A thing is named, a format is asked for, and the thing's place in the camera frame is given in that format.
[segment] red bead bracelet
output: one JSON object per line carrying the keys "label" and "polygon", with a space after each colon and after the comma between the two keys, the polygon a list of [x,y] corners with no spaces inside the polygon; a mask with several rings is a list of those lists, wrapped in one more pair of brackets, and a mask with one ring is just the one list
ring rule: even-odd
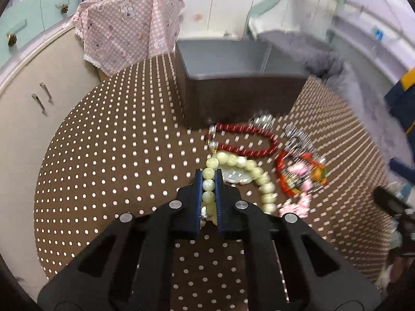
{"label": "red bead bracelet", "polygon": [[[269,138],[271,142],[271,147],[268,148],[267,150],[248,150],[246,148],[243,148],[242,150],[240,150],[239,147],[236,147],[236,146],[231,146],[227,144],[219,144],[219,143],[211,141],[214,138],[214,133],[216,131],[225,131],[225,132],[230,132],[230,133],[259,134],[260,136]],[[211,127],[211,129],[209,129],[209,133],[206,135],[205,140],[207,144],[212,145],[212,148],[214,150],[228,151],[228,152],[237,154],[242,157],[255,158],[255,159],[270,157],[273,154],[275,154],[278,150],[278,141],[277,141],[275,134],[271,133],[270,131],[267,131],[264,129],[258,129],[254,126],[248,126],[248,125],[216,124],[216,126],[213,126]]]}

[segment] brown tablecloth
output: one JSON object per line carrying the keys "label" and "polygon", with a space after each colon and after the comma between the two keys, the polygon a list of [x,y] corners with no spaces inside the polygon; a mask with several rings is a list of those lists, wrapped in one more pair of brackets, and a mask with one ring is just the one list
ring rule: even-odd
{"label": "brown tablecloth", "polygon": [[[35,194],[36,244],[48,278],[120,214],[151,214],[205,167],[206,131],[187,130],[182,119],[173,55],[109,78],[70,112],[46,152]],[[303,128],[327,159],[329,183],[313,195],[306,221],[374,281],[389,250],[390,225],[372,202],[375,186],[386,184],[377,147],[350,108],[312,76],[274,126],[283,143],[287,123]],[[217,140],[268,146],[258,136],[218,133]],[[275,158],[259,164],[275,172]],[[254,183],[239,190],[260,204]],[[277,193],[283,203],[278,185]],[[201,234],[177,241],[171,308],[245,310],[242,243],[217,236],[210,222]]]}

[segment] gray fluffy fabric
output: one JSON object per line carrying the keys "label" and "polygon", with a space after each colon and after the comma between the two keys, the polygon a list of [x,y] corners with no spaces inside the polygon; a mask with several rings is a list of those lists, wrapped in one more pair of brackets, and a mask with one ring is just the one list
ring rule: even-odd
{"label": "gray fluffy fabric", "polygon": [[[396,157],[412,166],[412,151],[405,132],[389,114],[376,86],[362,82],[352,64],[335,49],[306,34],[269,31],[259,34],[258,39],[270,42],[302,63],[306,70],[321,78],[332,92],[345,101],[371,134],[386,165]],[[392,182],[399,180],[399,177],[389,171],[388,179]]]}

